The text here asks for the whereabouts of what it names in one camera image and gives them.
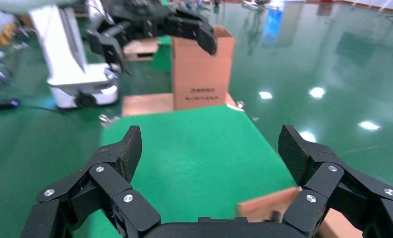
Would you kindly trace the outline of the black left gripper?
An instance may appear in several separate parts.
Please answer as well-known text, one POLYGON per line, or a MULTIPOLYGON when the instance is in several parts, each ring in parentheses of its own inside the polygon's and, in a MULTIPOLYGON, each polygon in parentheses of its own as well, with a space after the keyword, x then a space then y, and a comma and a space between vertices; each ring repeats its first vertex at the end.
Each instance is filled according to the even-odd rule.
POLYGON ((163 35, 197 42, 210 55, 217 53, 217 38, 208 19, 192 10, 171 10, 159 0, 103 0, 104 21, 92 21, 87 27, 91 51, 104 57, 110 70, 130 72, 123 47, 128 38, 152 38, 163 35))

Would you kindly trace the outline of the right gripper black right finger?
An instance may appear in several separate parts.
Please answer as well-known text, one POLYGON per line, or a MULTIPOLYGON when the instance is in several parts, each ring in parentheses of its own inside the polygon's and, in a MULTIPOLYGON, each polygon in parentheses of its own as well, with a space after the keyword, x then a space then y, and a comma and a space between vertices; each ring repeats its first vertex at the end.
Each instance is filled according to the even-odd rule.
POLYGON ((303 139, 291 125, 282 126, 278 151, 301 188, 284 224, 312 238, 333 209, 365 238, 393 238, 393 186, 350 167, 330 147, 303 139))

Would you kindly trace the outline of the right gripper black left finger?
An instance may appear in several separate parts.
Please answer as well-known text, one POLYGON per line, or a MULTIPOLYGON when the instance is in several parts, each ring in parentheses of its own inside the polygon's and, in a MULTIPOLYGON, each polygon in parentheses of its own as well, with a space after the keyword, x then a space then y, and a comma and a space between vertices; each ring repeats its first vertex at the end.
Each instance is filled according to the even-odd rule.
POLYGON ((161 216, 131 185, 141 153, 138 126, 119 142, 99 147, 85 166, 37 194, 21 236, 70 238, 100 210, 123 238, 144 237, 161 224, 161 216))

